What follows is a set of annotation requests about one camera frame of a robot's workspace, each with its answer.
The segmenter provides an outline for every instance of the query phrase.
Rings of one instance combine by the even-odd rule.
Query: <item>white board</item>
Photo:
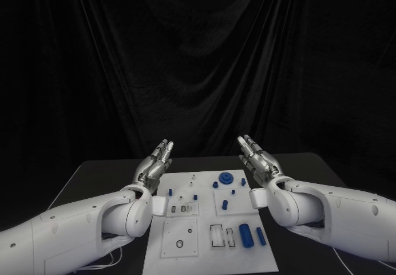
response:
[[[223,172],[233,175],[230,184],[221,184],[218,181],[218,174]],[[241,186],[241,178],[246,178],[243,170],[162,175],[156,195],[168,198],[168,216],[152,217],[144,275],[226,275],[277,271],[257,210],[252,208],[247,195],[250,188],[247,181]],[[214,181],[218,183],[217,188],[213,188]],[[224,199],[228,201],[226,210],[221,209]],[[239,225],[243,223],[249,225],[252,232],[250,248],[244,248],[241,244]],[[262,229],[264,246],[259,242],[257,227]],[[211,238],[224,243],[224,246],[213,247]]]

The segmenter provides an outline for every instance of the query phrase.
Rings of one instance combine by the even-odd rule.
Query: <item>table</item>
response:
[[[312,153],[273,155],[285,175],[305,182],[313,182],[329,186],[345,187],[338,176],[329,169],[321,157]],[[133,170],[141,160],[93,160],[79,166],[67,181],[50,208],[118,191],[131,183]],[[198,172],[216,170],[243,169],[252,188],[259,188],[252,178],[252,173],[241,164],[237,156],[216,156],[203,158],[172,158],[172,164],[167,170],[175,172]],[[276,273],[263,274],[349,274],[338,261],[332,248],[316,243],[311,239],[295,235],[280,227],[272,217],[267,208],[259,210],[267,240],[279,268]],[[126,274],[142,273],[145,248],[149,229],[145,234],[122,247],[120,262],[102,270],[83,270],[77,274]],[[113,251],[118,260],[119,250]],[[394,271],[378,262],[365,260],[338,250],[342,262],[354,275],[394,274]],[[108,264],[109,256],[96,260],[92,264]]]

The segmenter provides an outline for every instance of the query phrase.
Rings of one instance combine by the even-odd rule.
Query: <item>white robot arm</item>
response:
[[[142,236],[152,215],[167,211],[167,198],[151,193],[171,164],[171,148],[164,140],[120,191],[57,206],[0,232],[1,274],[67,274]]]
[[[371,260],[396,262],[396,202],[364,191],[300,182],[250,137],[237,138],[240,160],[263,188],[250,190],[253,208],[267,206],[290,232]]]

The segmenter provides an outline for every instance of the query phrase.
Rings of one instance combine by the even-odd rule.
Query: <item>cable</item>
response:
[[[384,262],[381,262],[381,261],[377,261],[377,262],[380,262],[383,265],[385,265],[388,268],[391,268],[393,270],[396,270],[396,268],[394,267],[391,267],[390,265],[387,265]]]
[[[342,262],[342,260],[341,260],[341,258],[339,258],[339,255],[338,255],[338,253],[336,253],[334,247],[332,247],[332,250],[334,250],[334,252],[335,252],[335,254],[336,254],[336,257],[338,257],[338,259],[339,259],[339,261],[341,261],[341,263],[342,263],[342,265],[344,265],[344,268],[348,270],[348,267],[347,267],[347,265],[344,264],[344,262]]]
[[[109,263],[108,265],[87,265],[87,266],[79,268],[79,269],[74,271],[74,273],[76,273],[77,271],[80,271],[80,270],[99,270],[99,269],[108,268],[109,266],[116,265],[116,264],[119,263],[119,260],[122,259],[122,247],[119,247],[119,259],[118,259],[118,261],[116,261],[115,263],[112,263],[112,262],[113,262],[113,256],[112,256],[110,253],[109,253],[109,256],[110,256],[110,263]]]

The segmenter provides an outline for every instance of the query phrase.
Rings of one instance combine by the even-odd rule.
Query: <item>blue object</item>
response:
[[[257,238],[259,238],[259,242],[262,243],[262,245],[266,245],[264,239],[263,239],[263,234],[262,234],[262,229],[257,227]]]
[[[243,247],[250,248],[253,246],[253,237],[252,237],[250,228],[247,224],[243,223],[239,226],[239,233],[240,233]]]
[[[230,184],[233,182],[233,176],[227,172],[220,173],[218,180],[223,184]]]
[[[223,207],[221,207],[223,210],[227,209],[227,204],[228,204],[228,202],[226,200],[223,200]]]

